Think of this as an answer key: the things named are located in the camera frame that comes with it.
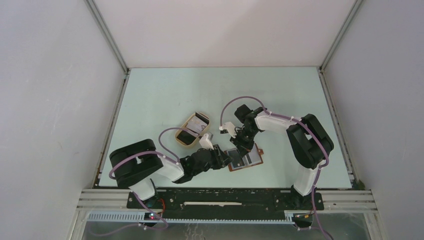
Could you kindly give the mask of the brown leather card holder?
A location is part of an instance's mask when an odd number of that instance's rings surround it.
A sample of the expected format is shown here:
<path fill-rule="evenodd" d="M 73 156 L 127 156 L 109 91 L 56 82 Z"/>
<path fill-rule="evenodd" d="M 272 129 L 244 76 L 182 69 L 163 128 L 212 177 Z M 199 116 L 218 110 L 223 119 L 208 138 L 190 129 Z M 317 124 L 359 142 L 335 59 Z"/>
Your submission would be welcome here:
<path fill-rule="evenodd" d="M 240 154 L 236 148 L 226 150 L 224 153 L 232 159 L 231 163 L 228 165 L 230 172 L 254 167 L 264 163 L 262 158 L 264 151 L 261 148 L 258 148 L 256 143 L 254 144 L 251 152 L 243 157 L 240 157 Z"/>

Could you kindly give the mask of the oval wooden tray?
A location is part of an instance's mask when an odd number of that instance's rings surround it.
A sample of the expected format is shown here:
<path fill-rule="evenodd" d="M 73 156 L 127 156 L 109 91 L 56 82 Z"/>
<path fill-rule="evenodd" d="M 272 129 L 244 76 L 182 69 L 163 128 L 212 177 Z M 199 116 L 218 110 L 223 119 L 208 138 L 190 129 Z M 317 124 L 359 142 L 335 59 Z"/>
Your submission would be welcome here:
<path fill-rule="evenodd" d="M 206 114 L 195 112 L 180 127 L 182 130 L 177 130 L 175 140 L 183 147 L 191 148 L 208 131 L 210 123 L 211 120 Z"/>

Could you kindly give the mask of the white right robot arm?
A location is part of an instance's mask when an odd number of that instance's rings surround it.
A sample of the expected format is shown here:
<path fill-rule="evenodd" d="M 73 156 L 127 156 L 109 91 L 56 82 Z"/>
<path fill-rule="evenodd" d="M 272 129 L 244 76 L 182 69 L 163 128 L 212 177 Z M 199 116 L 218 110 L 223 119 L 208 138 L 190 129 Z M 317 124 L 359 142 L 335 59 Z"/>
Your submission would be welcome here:
<path fill-rule="evenodd" d="M 232 122 L 221 123 L 221 133 L 227 132 L 241 157 L 247 155 L 254 147 L 254 138 L 259 132 L 270 131 L 286 134 L 299 168 L 297 178 L 292 185 L 291 204 L 297 209 L 304 209 L 311 202 L 310 194 L 316 186 L 318 173 L 328 165 L 328 158 L 334 149 L 334 143 L 313 114 L 304 117 L 288 117 L 272 113 L 264 107 L 255 110 L 245 104 L 235 111 L 242 127 Z"/>

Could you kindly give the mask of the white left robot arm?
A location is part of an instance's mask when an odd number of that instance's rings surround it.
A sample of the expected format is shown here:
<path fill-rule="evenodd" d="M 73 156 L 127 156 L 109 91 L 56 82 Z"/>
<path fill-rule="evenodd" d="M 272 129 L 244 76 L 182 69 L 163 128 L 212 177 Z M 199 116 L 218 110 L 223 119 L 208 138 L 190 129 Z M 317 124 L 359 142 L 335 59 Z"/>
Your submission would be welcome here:
<path fill-rule="evenodd" d="M 158 194 L 152 176 L 161 175 L 175 184 L 183 184 L 203 172 L 228 166 L 233 158 L 215 144 L 175 161 L 158 152 L 152 139 L 145 139 L 114 150 L 109 160 L 109 178 L 119 188 L 133 191 L 145 208 L 153 208 Z"/>

